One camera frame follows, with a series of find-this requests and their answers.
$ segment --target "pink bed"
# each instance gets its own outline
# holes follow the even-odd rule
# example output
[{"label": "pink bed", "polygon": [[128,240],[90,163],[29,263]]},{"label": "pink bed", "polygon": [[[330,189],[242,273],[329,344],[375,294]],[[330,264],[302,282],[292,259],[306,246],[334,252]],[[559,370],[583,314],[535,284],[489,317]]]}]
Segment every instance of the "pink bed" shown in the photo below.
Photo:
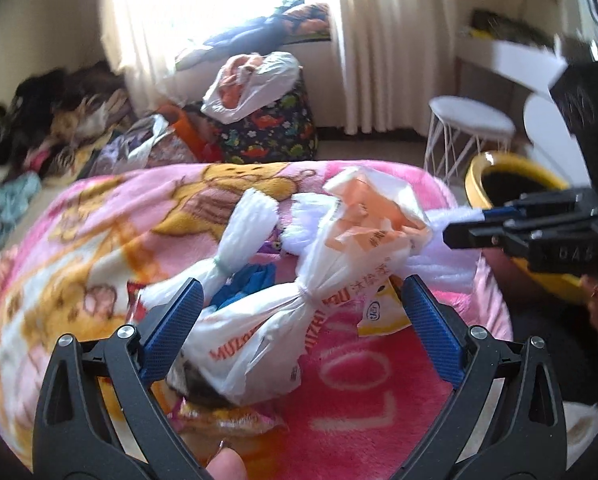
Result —
[{"label": "pink bed", "polygon": [[[124,322],[128,281],[156,282],[213,255],[247,188],[277,199],[287,224],[293,193],[321,192],[350,165],[408,181],[424,209],[456,206],[447,187],[419,168],[364,160],[167,166],[80,181],[64,192],[18,250],[0,257],[0,434],[8,445],[30,465],[34,407],[58,336],[108,336]],[[255,261],[277,263],[278,282],[294,279],[291,256]],[[508,310],[484,261],[473,294],[437,296],[466,323],[511,338]],[[288,430],[233,442],[250,478],[389,478],[434,420],[450,386],[414,331],[359,339],[359,316],[353,306],[329,318],[302,358],[301,387],[278,402]],[[164,406],[172,402],[162,385],[156,395]],[[122,427],[121,413],[111,415]],[[201,459],[217,442],[189,439]]]}]

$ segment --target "plastic bag with orange print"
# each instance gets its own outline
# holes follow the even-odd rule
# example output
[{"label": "plastic bag with orange print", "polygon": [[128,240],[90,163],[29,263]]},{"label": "plastic bag with orange print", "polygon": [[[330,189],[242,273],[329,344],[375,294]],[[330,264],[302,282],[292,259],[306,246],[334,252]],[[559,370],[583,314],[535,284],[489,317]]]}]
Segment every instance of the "plastic bag with orange print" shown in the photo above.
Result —
[{"label": "plastic bag with orange print", "polygon": [[297,279],[197,321],[182,352],[220,395],[239,406],[289,393],[301,383],[298,358],[338,305],[387,279],[431,235],[403,180],[348,168],[324,189],[338,201],[301,257]]}]

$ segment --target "orange bag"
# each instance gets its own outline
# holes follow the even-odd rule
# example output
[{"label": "orange bag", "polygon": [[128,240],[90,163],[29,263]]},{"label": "orange bag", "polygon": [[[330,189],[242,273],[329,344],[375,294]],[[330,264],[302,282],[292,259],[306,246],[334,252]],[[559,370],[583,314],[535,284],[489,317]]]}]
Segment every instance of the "orange bag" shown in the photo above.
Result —
[{"label": "orange bag", "polygon": [[163,105],[157,109],[157,114],[161,114],[170,126],[175,129],[179,139],[188,145],[197,161],[206,162],[204,149],[207,142],[199,136],[190,119],[188,119],[188,115],[181,108],[175,105]]}]

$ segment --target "white metal stool frame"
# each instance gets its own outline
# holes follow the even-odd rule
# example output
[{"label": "white metal stool frame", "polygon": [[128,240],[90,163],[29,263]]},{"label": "white metal stool frame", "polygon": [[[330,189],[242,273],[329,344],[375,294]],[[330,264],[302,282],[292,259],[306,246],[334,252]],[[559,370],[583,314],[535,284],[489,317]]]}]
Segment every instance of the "white metal stool frame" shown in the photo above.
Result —
[{"label": "white metal stool frame", "polygon": [[[439,168],[436,166],[434,160],[434,147],[437,144],[441,134],[444,136],[444,156],[441,158]],[[458,139],[461,134],[470,136],[470,140],[466,143],[463,150],[457,157],[454,149],[454,142]],[[444,121],[431,111],[430,117],[430,129],[428,131],[428,143],[426,144],[426,155],[424,161],[424,170],[432,173],[434,176],[441,176],[441,170],[445,166],[445,174],[442,180],[447,184],[451,174],[455,173],[459,176],[459,167],[461,163],[470,153],[470,150],[477,145],[477,154],[481,153],[481,142],[491,140],[496,142],[496,148],[503,152],[509,152],[512,143],[512,138],[502,140],[501,138],[492,139],[487,133],[482,132],[470,132],[463,130],[460,126],[455,126],[448,121]],[[454,164],[450,167],[450,151],[452,152],[452,160]],[[430,162],[432,162],[432,171],[430,171]]]}]

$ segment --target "blue cloth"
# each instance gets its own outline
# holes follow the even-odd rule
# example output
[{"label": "blue cloth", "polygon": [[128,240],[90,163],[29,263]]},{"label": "blue cloth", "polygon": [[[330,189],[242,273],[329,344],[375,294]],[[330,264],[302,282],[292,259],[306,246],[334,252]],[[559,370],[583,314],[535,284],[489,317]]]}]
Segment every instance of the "blue cloth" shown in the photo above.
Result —
[{"label": "blue cloth", "polygon": [[26,214],[32,198],[41,191],[41,179],[28,171],[16,180],[0,186],[0,249],[2,249],[16,224]]},{"label": "blue cloth", "polygon": [[217,310],[241,298],[274,285],[276,268],[274,264],[248,264],[237,272],[229,284],[223,285],[212,297],[210,306]]}]

